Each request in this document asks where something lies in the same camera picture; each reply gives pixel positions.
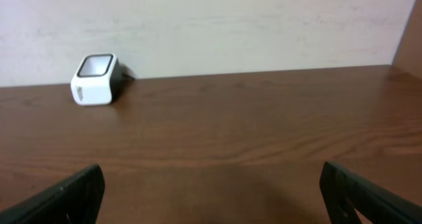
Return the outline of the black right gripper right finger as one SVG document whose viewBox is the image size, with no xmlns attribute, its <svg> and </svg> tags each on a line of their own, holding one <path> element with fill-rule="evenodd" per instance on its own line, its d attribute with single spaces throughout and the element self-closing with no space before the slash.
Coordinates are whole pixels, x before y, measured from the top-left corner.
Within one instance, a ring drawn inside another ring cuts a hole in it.
<svg viewBox="0 0 422 224">
<path fill-rule="evenodd" d="M 337 163 L 324 163 L 320 191 L 331 223 L 420 223 L 421 206 L 352 173 Z"/>
</svg>

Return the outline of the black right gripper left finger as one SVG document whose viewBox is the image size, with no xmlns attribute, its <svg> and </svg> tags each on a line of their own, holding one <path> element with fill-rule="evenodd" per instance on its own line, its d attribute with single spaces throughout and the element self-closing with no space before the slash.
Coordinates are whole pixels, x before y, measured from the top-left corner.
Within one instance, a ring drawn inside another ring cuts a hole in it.
<svg viewBox="0 0 422 224">
<path fill-rule="evenodd" d="M 99 165 L 91 165 L 1 212 L 7 223 L 95 223 L 105 192 Z"/>
</svg>

